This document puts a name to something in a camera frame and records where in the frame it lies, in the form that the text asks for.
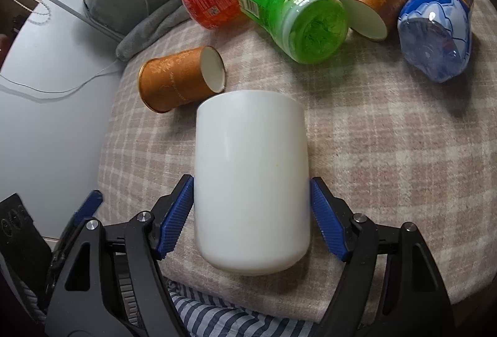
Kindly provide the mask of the copper paper cup left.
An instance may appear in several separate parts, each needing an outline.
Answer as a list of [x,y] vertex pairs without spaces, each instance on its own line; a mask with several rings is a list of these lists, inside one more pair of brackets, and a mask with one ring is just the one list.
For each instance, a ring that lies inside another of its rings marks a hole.
[[150,110],[166,113],[222,93],[226,81],[220,53],[203,46],[148,60],[140,68],[137,87]]

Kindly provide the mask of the green plastic bottle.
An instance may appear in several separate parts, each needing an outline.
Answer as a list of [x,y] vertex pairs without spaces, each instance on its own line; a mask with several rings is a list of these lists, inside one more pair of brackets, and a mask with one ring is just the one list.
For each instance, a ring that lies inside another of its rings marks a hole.
[[263,27],[299,64],[328,59],[349,30],[338,0],[238,0],[238,4],[242,13]]

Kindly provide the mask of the plaid beige blanket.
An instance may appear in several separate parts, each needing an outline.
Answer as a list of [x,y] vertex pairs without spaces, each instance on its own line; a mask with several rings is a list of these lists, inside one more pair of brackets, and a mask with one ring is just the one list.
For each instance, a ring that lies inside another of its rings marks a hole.
[[112,106],[98,186],[103,223],[154,205],[193,170],[196,108],[157,114],[137,75],[149,59],[211,45],[227,90],[270,90],[305,112],[310,172],[376,223],[416,223],[443,277],[458,322],[496,302],[496,9],[472,6],[472,55],[437,84],[403,58],[392,34],[350,33],[318,65],[289,59],[249,20],[218,30],[185,21],[133,58]]

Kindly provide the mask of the blue plastic bottle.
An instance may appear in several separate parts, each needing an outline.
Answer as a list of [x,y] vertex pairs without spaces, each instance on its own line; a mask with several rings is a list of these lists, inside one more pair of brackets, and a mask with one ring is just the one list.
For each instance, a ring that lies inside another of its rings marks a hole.
[[473,0],[408,0],[399,14],[404,58],[437,83],[467,67],[472,52]]

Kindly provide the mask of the white paper cup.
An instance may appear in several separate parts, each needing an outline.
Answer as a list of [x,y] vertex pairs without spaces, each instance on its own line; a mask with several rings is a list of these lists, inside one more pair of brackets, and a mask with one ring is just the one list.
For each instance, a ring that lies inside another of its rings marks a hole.
[[238,90],[196,115],[194,237],[217,269],[246,276],[286,270],[311,238],[308,141],[291,97]]

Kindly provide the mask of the striped blue white cloth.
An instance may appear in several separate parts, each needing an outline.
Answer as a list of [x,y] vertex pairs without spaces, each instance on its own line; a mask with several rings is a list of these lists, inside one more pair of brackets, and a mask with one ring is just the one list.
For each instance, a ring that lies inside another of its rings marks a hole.
[[312,321],[249,310],[176,281],[165,286],[190,336],[311,336],[317,329]]

